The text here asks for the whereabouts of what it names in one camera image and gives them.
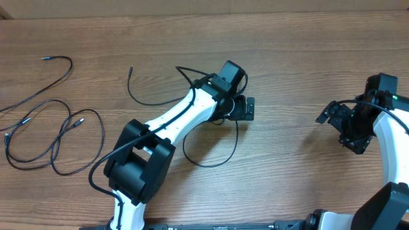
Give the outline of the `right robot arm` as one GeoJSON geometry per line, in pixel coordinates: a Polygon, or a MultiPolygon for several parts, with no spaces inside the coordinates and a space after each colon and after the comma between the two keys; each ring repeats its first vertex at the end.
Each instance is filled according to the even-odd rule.
{"type": "Polygon", "coordinates": [[[295,229],[408,229],[408,98],[397,94],[398,79],[379,73],[353,100],[330,102],[316,118],[339,133],[339,143],[357,155],[372,138],[380,146],[383,187],[355,214],[315,210],[295,229]]]}

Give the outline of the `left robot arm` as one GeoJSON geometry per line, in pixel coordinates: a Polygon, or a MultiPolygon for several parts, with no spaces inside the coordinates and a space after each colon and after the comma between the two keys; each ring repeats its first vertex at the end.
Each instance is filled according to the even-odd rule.
{"type": "Polygon", "coordinates": [[[144,227],[144,209],[163,184],[176,145],[195,127],[220,119],[254,119],[254,99],[239,86],[247,82],[245,70],[226,61],[219,73],[190,80],[186,96],[163,115],[125,125],[104,167],[116,199],[109,229],[144,227]]]}

